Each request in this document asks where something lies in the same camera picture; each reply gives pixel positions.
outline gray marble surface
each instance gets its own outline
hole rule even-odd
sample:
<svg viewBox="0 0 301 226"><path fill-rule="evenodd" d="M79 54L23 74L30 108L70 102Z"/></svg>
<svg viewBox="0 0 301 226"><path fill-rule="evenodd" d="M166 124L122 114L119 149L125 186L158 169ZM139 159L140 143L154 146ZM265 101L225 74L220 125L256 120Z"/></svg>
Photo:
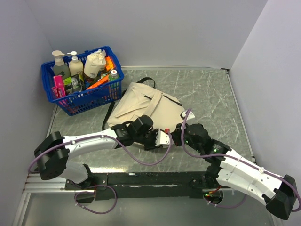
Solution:
<svg viewBox="0 0 301 226"><path fill-rule="evenodd" d="M138 81L146 76L153 78L157 83L157 89L177 97L185 109L192 108L196 118L190 123L203 124L212 138L231 146L243 157L251 160L251 152L226 71L218 69L123 71L125 74L123 89L126 89L132 81ZM101 131L108 107L109 105L100 106L75 116L68 116L58 108L51 131L60 131L62 136ZM157 161L166 151L166 149L145 151L137 145L129 147L129 150L145 162ZM156 166L138 164L122 148L88 153L72 161L89 165L93 172L205 171L209 166L205 160L192 158L181 147L175 146L166 159Z"/></svg>

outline wall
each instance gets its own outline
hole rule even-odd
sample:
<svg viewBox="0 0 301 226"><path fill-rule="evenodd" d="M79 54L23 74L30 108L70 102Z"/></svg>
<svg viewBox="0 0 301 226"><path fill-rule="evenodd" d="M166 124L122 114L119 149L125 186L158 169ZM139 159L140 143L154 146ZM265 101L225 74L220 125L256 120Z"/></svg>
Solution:
<svg viewBox="0 0 301 226"><path fill-rule="evenodd" d="M270 0L230 70L257 162L301 191L301 1ZM301 214L285 222L300 225Z"/></svg>
<svg viewBox="0 0 301 226"><path fill-rule="evenodd" d="M109 45L123 66L231 68L266 0L25 0L54 49Z"/></svg>
<svg viewBox="0 0 301 226"><path fill-rule="evenodd" d="M8 226L54 107L44 95L40 74L52 49L23 0L1 2L0 31L0 224Z"/></svg>

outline purple cable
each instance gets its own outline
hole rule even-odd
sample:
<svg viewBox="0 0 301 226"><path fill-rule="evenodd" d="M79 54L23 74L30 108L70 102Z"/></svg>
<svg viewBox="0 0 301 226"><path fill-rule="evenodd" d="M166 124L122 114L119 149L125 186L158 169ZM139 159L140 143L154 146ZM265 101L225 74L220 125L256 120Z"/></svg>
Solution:
<svg viewBox="0 0 301 226"><path fill-rule="evenodd" d="M256 166L254 166L254 165L252 165L252 164L250 164L250 163L248 163L248 162L245 162L245 161L243 161L243 160L240 160L240 159L238 159L238 158L236 158L236 157L233 157L233 156L231 156L231 155L226 155L226 154L194 155L194 154L191 154L191 153L186 149L185 143L184 143L184 130L185 130L185 127L186 127L186 121L187 121L187 118L188 118L188 115L189 115L190 112L191 112L191 108L188 109L188 111L186 112L186 116L185 116L184 122L183 122L183 127L182 127L182 130L181 130L181 143L182 143L182 147L183 147L184 151L185 151L189 156L194 157L194 158L228 157L228 158L231 158L231 159L240 161L240 162L244 163L245 165L252 167L252 168L255 169L255 170L259 170L259 169L260 169L260 167L256 167ZM301 197L299 196L298 191L297 191L290 183L288 183L286 180L284 180L282 177L279 177L279 176L277 176L277 175L274 175L274 174L272 174L272 173L270 173L270 172L268 172L268 171L266 171L266 170L264 171L264 173L267 174L267 175L269 175L269 176L271 176L271 177L274 177L274 178L277 178L277 179L281 180L283 183L285 183L287 186L289 186L289 187L292 189L292 191L293 191L293 192L295 193L295 195L297 196L297 199L298 199L298 202L299 202L299 207L296 208L296 209L294 209L294 210L292 210L292 212L298 212L298 211L300 211L300 210L301 210L301 205L300 205L300 203L301 203Z"/></svg>
<svg viewBox="0 0 301 226"><path fill-rule="evenodd" d="M206 202L210 205L213 205L214 207L217 207L217 208L223 208L223 209L234 209L236 207L239 207L241 206L245 201L246 201L246 194L244 195L242 201L240 201L240 203L234 205L234 206L222 206L222 205L216 205L216 204L213 204L212 202L209 202L207 199L205 199Z"/></svg>
<svg viewBox="0 0 301 226"><path fill-rule="evenodd" d="M80 142L80 141L83 141L83 140L89 140L89 139L93 139L93 138L102 138L102 137L103 137L103 138L109 138L109 139L112 139L112 140L114 140L115 142L117 142L117 143L118 143L118 144L126 151L126 153L128 153L128 155L129 155L132 159L134 159L137 163L140 163L140 164L145 165L145 166L154 166L154 165L157 165L158 163L162 162L162 161L166 158L166 156L168 155L168 153L169 153L169 151L170 151L170 149L171 149L171 145L172 145L172 137L171 137L170 132L168 132L168 136L169 136L169 146L168 146L168 149L167 149L166 153L163 155L163 157L162 157L159 161L154 162L154 163L142 162L142 161L140 161L139 159L135 158L135 157L133 156L133 154L130 153L130 151L129 151L129 150L128 150L128 149L127 149L120 141L119 141L119 140L117 140L117 139L114 138L114 137L108 136L108 135L94 135L94 136L79 138L79 139L75 139L74 142L76 143L76 142ZM28 167L28 173L38 173L38 171L32 171L31 168L32 168L32 166L35 164L35 162L36 162L37 160L39 160L42 156L48 154L49 152L51 152L51 151L53 151L53 150L55 150L55 149L57 149L57 148L59 148L59 147L62 147L62 146L65 146L65 145L70 145L70 144L72 144L72 141L68 141L68 142L66 142L66 143L62 143L62 144L56 145L56 146L51 147L51 148L47 149L46 151L44 151L42 154L40 154L38 157L36 157L36 158L30 163L30 165L29 165L29 167Z"/></svg>
<svg viewBox="0 0 301 226"><path fill-rule="evenodd" d="M114 199L114 203L113 203L112 207L111 207L109 210L105 211L105 212L97 212L97 211L91 210L91 209L89 209L89 208L87 208L87 207L85 207L85 206L79 204L79 203L76 201L76 198L77 198L77 196L78 196L79 194L94 194L93 192L79 192L79 193L77 193L77 194L74 196L74 200L75 200L76 205L79 206L79 207L81 207L81 208L83 208L83 209L85 209L85 210L88 210L88 211L91 212L91 213L95 213L95 214L106 214L106 213L108 213L108 212L111 212L111 211L115 208L116 203L117 203L117 194L116 194L115 190L114 190L111 186L108 186L108 185L94 185L94 186L90 186L90 187L87 187L87 188L93 188L93 187L107 187L107 188L109 188L109 189L111 189L111 190L113 191L114 196L115 196L115 199Z"/></svg>

